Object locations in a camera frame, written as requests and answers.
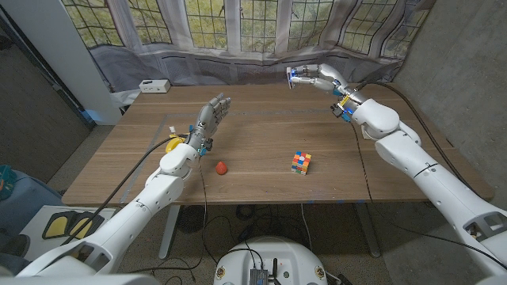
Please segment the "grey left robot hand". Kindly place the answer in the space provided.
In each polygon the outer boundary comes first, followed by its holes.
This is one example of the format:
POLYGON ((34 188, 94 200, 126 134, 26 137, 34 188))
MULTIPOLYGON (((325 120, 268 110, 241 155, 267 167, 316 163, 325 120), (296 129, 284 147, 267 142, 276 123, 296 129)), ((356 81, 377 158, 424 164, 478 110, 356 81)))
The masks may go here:
POLYGON ((231 99, 221 93, 213 97, 203 106, 197 117, 193 130, 190 132, 187 144, 192 146, 200 155, 212 149, 212 136, 216 133, 221 120, 227 115, 231 99))

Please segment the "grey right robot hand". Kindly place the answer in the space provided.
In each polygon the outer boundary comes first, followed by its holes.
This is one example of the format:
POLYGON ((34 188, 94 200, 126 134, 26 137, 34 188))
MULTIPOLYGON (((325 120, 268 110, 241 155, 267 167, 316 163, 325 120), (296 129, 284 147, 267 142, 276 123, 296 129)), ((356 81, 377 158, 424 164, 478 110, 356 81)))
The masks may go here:
POLYGON ((317 89, 332 92, 343 99, 347 97, 351 102, 358 105, 367 100, 359 91, 351 89, 349 83, 337 70, 325 63, 287 67, 286 75, 290 89, 298 84, 307 84, 317 89))

